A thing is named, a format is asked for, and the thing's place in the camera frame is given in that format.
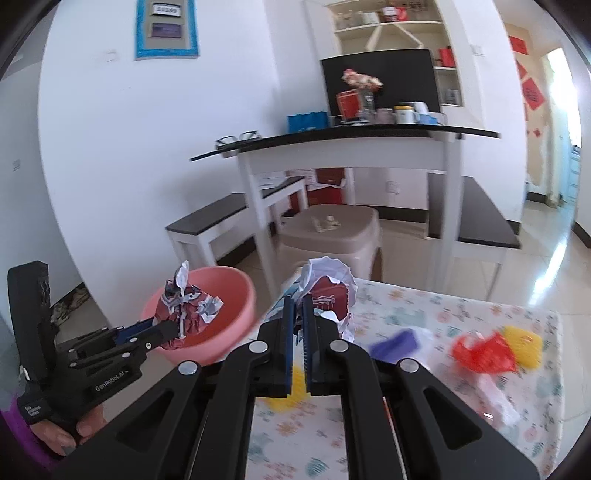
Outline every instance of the red box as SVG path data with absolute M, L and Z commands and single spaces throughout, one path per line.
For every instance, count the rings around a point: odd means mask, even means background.
M 442 67 L 451 67 L 455 68 L 456 66 L 456 59 L 453 57 L 452 48 L 440 48 L 439 49 L 439 56 L 441 57 L 441 66 Z

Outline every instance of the red plastic bag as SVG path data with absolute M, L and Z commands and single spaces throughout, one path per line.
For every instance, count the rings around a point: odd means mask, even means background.
M 466 346 L 469 335 L 459 337 L 452 348 L 452 356 L 463 367 L 480 374 L 515 372 L 515 355 L 499 332 L 488 339 L 477 339 Z

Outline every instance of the crumpled white paper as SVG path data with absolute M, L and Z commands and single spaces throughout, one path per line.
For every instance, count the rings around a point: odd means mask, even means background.
M 347 311 L 349 312 L 347 316 L 339 321 L 336 313 L 331 310 L 324 312 L 321 316 L 337 323 L 340 337 L 343 340 L 353 342 L 355 339 L 355 324 L 353 322 L 353 313 L 351 312 L 353 305 L 355 305 L 357 284 L 355 283 L 351 269 L 341 262 L 341 260 L 330 257 L 308 260 L 308 263 L 301 269 L 299 287 L 293 295 L 294 301 L 298 304 L 301 303 L 301 299 L 311 292 L 316 282 L 322 277 L 328 277 L 332 283 L 342 283 L 347 287 Z

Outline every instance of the pink bowl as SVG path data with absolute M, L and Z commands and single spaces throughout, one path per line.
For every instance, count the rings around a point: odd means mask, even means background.
M 252 280 L 232 267 L 205 267 L 189 272 L 189 283 L 202 288 L 213 297 L 220 297 L 223 306 L 205 331 L 185 340 L 176 350 L 159 351 L 172 363 L 193 360 L 209 365 L 228 353 L 253 327 L 256 321 L 256 292 Z M 142 319 L 154 316 L 164 287 L 148 300 Z

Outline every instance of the light switch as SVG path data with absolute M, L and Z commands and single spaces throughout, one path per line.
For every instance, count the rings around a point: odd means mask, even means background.
M 476 57 L 483 57 L 484 51 L 480 45 L 470 45 L 472 47 L 472 54 Z

